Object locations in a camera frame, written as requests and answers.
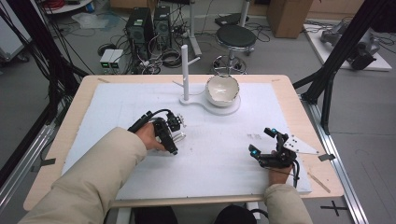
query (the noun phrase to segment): ceramic bowl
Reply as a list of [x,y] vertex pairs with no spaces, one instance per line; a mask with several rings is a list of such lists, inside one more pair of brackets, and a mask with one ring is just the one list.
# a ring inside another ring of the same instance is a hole
[[216,106],[231,105],[239,93],[239,85],[230,76],[214,76],[206,82],[206,99]]

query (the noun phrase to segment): person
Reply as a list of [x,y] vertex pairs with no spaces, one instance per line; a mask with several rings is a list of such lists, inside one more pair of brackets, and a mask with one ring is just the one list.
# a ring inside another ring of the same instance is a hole
[[[155,139],[152,123],[136,133],[114,128],[55,181],[19,223],[103,223],[130,173],[154,148],[165,150]],[[312,223],[296,189],[285,184],[287,178],[270,171],[264,201],[270,223]]]

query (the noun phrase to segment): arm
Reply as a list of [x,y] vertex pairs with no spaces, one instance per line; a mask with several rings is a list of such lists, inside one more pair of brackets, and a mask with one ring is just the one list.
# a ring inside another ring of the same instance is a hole
[[291,167],[269,171],[270,187],[264,194],[269,221],[271,224],[310,224],[312,223],[311,217],[297,190],[285,184],[290,169]]
[[54,182],[20,223],[102,223],[134,167],[155,147],[163,149],[152,124],[136,134],[113,129]]

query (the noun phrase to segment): gray floor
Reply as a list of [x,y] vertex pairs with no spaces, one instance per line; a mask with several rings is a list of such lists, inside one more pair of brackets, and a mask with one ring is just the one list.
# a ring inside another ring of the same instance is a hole
[[[71,15],[73,13],[66,13],[57,20],[62,24],[69,23]],[[102,74],[100,56],[96,52],[98,47],[108,43],[111,36],[122,35],[121,29],[125,25],[125,21],[118,17],[102,16],[111,19],[113,27],[79,30],[76,24],[65,25],[73,31],[66,34],[67,40],[95,74]],[[214,18],[208,17],[205,24],[205,30],[212,33],[218,29]],[[204,20],[196,20],[197,30],[202,30]],[[266,25],[265,18],[251,18],[250,22]],[[247,62],[249,74],[284,74],[295,82],[321,67],[305,34],[300,34],[297,39],[279,39],[274,38],[271,32],[264,33],[270,36],[270,42],[258,41],[250,56],[238,54]],[[226,50],[219,47],[212,36],[198,35],[197,39],[203,58],[190,66],[190,73],[207,74],[212,61]],[[392,67],[396,67],[394,53],[385,49],[379,53]],[[72,58],[77,66],[86,69],[76,55],[72,54]],[[34,62],[13,62],[0,68],[0,71],[3,72],[0,75],[0,124],[3,127],[0,131],[0,165],[3,165],[47,104],[48,81],[39,73]],[[396,180],[393,176],[396,172],[393,165],[396,159],[396,151],[393,150],[396,144],[395,71],[341,69],[333,87],[330,115],[332,139],[371,223],[396,223]],[[181,68],[163,68],[161,74],[181,74]],[[297,92],[302,93],[306,89],[302,87]],[[34,179],[35,173],[26,176],[0,215],[2,223],[16,223],[25,214],[22,203]],[[346,206],[343,198],[304,200],[315,223],[352,223],[348,211],[340,210],[337,216],[334,210],[320,208],[332,206],[332,201],[339,207]],[[175,210],[179,223],[210,223],[224,205],[177,206]]]

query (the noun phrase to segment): table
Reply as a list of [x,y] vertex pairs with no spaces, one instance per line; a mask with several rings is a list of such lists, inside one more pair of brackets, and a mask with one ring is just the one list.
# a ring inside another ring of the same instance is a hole
[[[316,132],[306,115],[304,108],[292,87],[290,80],[281,75],[246,75],[234,76],[239,83],[270,83],[276,93],[276,97],[282,108],[285,120],[289,125],[290,132],[296,134],[311,147],[324,154],[324,149],[316,135]],[[190,83],[205,83],[208,75],[193,75],[189,77]],[[31,210],[44,195],[50,191],[50,185],[61,176],[68,150],[73,145],[77,136],[78,127],[84,118],[85,112],[90,105],[95,88],[99,83],[172,83],[182,82],[182,75],[160,76],[88,76],[85,77],[78,89],[76,97],[64,118],[64,122],[55,137],[48,159],[56,159],[56,162],[40,169],[35,183],[33,184],[25,202],[24,209]],[[340,197],[344,194],[343,187],[329,161],[320,161],[312,155],[300,155],[307,170],[312,192],[302,195],[303,198],[317,197]],[[198,204],[198,203],[231,203],[231,202],[256,202],[262,201],[262,195],[233,196],[233,197],[209,197],[209,198],[185,198],[166,200],[139,200],[139,201],[115,201],[112,206],[150,206],[170,204]]]

